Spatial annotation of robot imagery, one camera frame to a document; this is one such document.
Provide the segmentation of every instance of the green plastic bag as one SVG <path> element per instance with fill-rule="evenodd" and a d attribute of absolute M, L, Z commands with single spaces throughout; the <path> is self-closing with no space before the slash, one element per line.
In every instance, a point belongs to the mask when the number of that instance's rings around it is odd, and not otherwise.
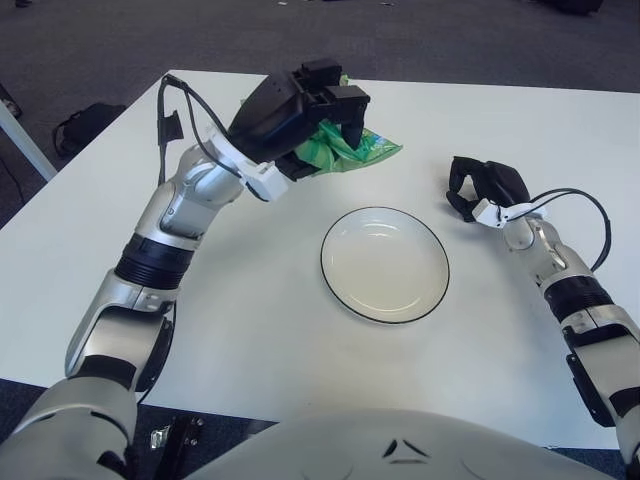
<path fill-rule="evenodd" d="M 300 160 L 319 168 L 315 175 L 331 172 L 348 172 L 368 167 L 399 152 L 402 146 L 367 130 L 357 149 L 352 149 L 342 138 L 340 127 L 329 121 L 319 124 L 318 133 L 295 149 Z"/>

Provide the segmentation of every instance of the white bracket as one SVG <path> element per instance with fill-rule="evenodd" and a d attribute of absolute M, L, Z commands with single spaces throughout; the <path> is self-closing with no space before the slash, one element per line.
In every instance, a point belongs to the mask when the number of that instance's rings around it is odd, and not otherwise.
<path fill-rule="evenodd" d="M 531 212 L 532 214 L 545 218 L 547 211 L 544 207 L 536 207 L 533 203 L 519 203 L 511 207 L 501 207 L 495 203 L 483 198 L 480 203 L 473 209 L 473 217 L 476 222 L 491 228 L 504 228 L 510 219 L 513 219 L 523 213 Z"/>
<path fill-rule="evenodd" d="M 211 142 L 216 150 L 237 168 L 242 183 L 249 185 L 263 200 L 277 200 L 289 189 L 287 178 L 280 173 L 274 162 L 253 163 L 217 129 L 211 133 Z"/>

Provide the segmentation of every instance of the table leg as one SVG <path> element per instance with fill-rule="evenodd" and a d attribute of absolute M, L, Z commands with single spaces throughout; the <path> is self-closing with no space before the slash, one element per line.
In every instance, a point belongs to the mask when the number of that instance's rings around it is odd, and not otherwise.
<path fill-rule="evenodd" d="M 2 101 L 0 101 L 0 128 L 47 182 L 58 173 Z"/>

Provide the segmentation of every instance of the plate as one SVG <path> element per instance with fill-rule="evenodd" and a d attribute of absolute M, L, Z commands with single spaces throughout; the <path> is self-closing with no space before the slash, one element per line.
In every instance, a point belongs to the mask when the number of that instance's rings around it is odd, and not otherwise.
<path fill-rule="evenodd" d="M 449 260 L 438 237 L 392 208 L 362 208 L 340 218 L 322 242 L 321 264 L 338 300 L 376 322 L 414 322 L 438 306 L 449 286 Z"/>

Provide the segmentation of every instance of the tabletop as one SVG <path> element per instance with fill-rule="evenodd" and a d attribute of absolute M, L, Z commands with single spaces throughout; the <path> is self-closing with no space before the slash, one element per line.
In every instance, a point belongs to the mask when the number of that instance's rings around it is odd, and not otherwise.
<path fill-rule="evenodd" d="M 173 71 L 229 123 L 263 77 Z M 499 231 L 465 224 L 444 199 L 453 155 L 517 168 L 532 195 L 576 187 L 607 209 L 613 249 L 598 278 L 639 317 L 640 96 L 519 87 L 354 81 L 366 125 L 404 145 L 373 167 L 295 184 L 274 204 L 243 195 L 212 224 L 184 278 L 173 348 L 148 403 L 282 421 L 357 407 L 450 415 L 538 445 L 616 448 L 593 422 L 568 349 Z M 0 377 L 49 386 L 71 335 L 155 188 L 157 84 L 0 230 Z M 194 143 L 184 97 L 169 92 Z M 207 121 L 198 112 L 204 131 Z M 342 307 L 320 247 L 345 213 L 396 208 L 447 252 L 448 292 L 422 320 L 386 326 Z M 592 262 L 602 220 L 584 199 L 548 207 L 565 243 Z"/>

